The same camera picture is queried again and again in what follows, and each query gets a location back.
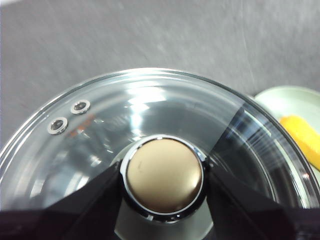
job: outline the mango slice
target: mango slice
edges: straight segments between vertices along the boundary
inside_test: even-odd
[[[306,159],[320,171],[320,134],[300,116],[284,116],[280,124],[297,143]]]

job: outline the gold knob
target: gold knob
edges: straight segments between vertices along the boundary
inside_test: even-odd
[[[154,139],[136,150],[127,167],[132,195],[145,208],[174,213],[187,207],[202,183],[196,154],[174,139]]]

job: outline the pot lid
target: pot lid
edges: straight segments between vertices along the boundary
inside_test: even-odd
[[[251,99],[204,77],[140,68],[78,85],[30,117],[1,152],[0,209],[46,208],[121,160],[138,141],[156,135],[196,146],[282,205],[319,207],[309,164]]]

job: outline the metal rim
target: metal rim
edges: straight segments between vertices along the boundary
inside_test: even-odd
[[[167,212],[167,213],[162,213],[162,212],[156,212],[156,211],[152,211],[148,208],[146,208],[145,206],[141,205],[140,202],[135,198],[135,196],[133,195],[133,193],[131,192],[129,185],[128,185],[128,181],[127,181],[127,169],[129,166],[129,162],[132,159],[132,157],[135,155],[135,153],[137,152],[137,150],[139,148],[141,148],[144,144],[152,141],[152,140],[161,140],[161,139],[171,139],[171,140],[175,140],[178,141],[184,145],[186,145],[196,156],[196,159],[198,160],[198,163],[200,165],[200,169],[201,169],[201,184],[200,184],[200,188],[198,193],[196,194],[195,198],[192,200],[192,202],[190,202],[187,206],[185,206],[184,208],[175,211],[175,212]],[[123,185],[124,188],[126,190],[126,192],[128,193],[128,195],[130,196],[130,198],[143,210],[145,210],[146,212],[153,214],[153,215],[160,215],[160,216],[171,216],[171,215],[176,215],[179,213],[184,212],[186,209],[188,209],[189,207],[191,207],[199,198],[201,191],[203,189],[203,185],[204,185],[204,169],[202,167],[202,162],[204,162],[206,160],[206,156],[195,146],[193,146],[192,144],[190,144],[189,142],[176,137],[176,136],[171,136],[171,135],[165,135],[165,134],[156,134],[156,135],[152,135],[152,136],[147,136],[141,140],[139,140],[136,144],[134,144],[129,151],[126,153],[126,155],[124,156],[122,163],[121,163],[121,167],[120,167],[120,173],[122,175],[122,179],[123,179]]]

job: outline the gray countertop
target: gray countertop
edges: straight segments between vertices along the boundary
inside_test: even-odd
[[[318,0],[23,0],[1,7],[1,145],[86,79],[163,67],[253,95],[320,91]]]

